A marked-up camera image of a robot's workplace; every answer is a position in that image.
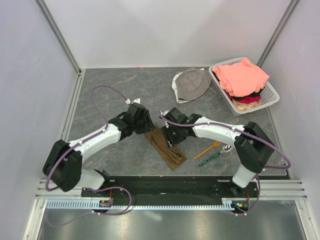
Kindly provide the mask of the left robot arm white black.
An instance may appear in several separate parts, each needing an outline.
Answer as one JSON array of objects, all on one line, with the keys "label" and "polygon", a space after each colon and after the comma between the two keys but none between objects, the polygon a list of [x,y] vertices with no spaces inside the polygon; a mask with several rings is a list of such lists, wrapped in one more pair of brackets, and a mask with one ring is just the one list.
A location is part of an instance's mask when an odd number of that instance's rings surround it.
[{"label": "left robot arm white black", "polygon": [[62,139],[56,141],[43,166],[42,172],[47,176],[53,188],[68,192],[75,187],[88,188],[99,197],[106,196],[110,185],[106,182],[107,174],[99,170],[83,169],[83,163],[105,147],[136,135],[145,134],[155,129],[149,110],[133,102],[128,110],[112,118],[98,130],[70,142]]}]

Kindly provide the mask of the brown cloth napkin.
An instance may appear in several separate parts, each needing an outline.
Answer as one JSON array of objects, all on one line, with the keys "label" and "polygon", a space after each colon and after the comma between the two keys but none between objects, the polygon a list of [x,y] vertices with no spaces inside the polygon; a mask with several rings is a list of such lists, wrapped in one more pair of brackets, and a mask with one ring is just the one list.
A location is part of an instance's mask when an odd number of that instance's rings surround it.
[{"label": "brown cloth napkin", "polygon": [[187,160],[187,157],[177,146],[169,147],[167,145],[166,139],[158,126],[145,133],[144,136],[172,171]]}]

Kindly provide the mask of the spoon with green handle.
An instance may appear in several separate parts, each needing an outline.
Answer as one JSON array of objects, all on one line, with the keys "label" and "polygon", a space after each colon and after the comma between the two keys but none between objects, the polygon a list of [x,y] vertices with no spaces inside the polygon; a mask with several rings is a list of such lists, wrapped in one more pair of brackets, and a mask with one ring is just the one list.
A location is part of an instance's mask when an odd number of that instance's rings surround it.
[{"label": "spoon with green handle", "polygon": [[229,144],[225,144],[222,149],[216,153],[215,155],[209,157],[208,159],[206,159],[205,161],[203,161],[202,163],[200,163],[198,165],[199,168],[203,167],[204,165],[208,164],[209,162],[211,162],[212,160],[216,159],[217,157],[219,157],[221,154],[224,154],[224,153],[229,153],[233,150],[233,147]]}]

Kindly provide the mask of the orange plastic fork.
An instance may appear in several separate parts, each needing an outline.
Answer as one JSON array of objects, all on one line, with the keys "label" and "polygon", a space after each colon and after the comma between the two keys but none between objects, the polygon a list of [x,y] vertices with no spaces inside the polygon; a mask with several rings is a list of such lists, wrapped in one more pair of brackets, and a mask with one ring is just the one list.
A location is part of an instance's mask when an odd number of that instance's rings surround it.
[{"label": "orange plastic fork", "polygon": [[208,148],[206,148],[205,150],[203,150],[202,152],[200,152],[198,155],[196,155],[193,160],[199,158],[200,156],[204,155],[205,153],[207,153],[209,150],[211,150],[212,148],[218,147],[221,144],[220,141],[215,141],[211,146],[209,146]]}]

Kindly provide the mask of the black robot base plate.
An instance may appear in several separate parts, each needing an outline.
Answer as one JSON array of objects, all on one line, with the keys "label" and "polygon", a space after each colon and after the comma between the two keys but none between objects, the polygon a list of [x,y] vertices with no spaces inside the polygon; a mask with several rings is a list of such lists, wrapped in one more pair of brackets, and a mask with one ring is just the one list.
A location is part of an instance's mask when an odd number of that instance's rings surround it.
[{"label": "black robot base plate", "polygon": [[253,199],[258,196],[258,184],[250,182],[241,188],[232,182],[231,176],[111,176],[97,190],[90,191],[83,187],[83,197],[112,197],[124,199],[128,195],[122,190],[103,190],[110,187],[127,189],[133,198],[148,196],[208,196],[213,199],[244,198]]}]

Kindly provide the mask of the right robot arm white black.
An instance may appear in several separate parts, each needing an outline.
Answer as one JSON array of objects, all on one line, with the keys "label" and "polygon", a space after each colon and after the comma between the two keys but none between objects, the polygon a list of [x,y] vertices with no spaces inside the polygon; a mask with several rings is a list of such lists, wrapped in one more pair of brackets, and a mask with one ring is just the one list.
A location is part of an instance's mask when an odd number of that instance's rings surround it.
[{"label": "right robot arm white black", "polygon": [[236,150],[240,166],[229,184],[229,191],[235,197],[240,197],[247,191],[249,182],[262,172],[274,153],[273,142],[255,122],[232,125],[200,114],[187,116],[175,107],[161,112],[159,117],[165,121],[161,131],[169,147],[180,144],[188,137],[194,137],[219,141]]}]

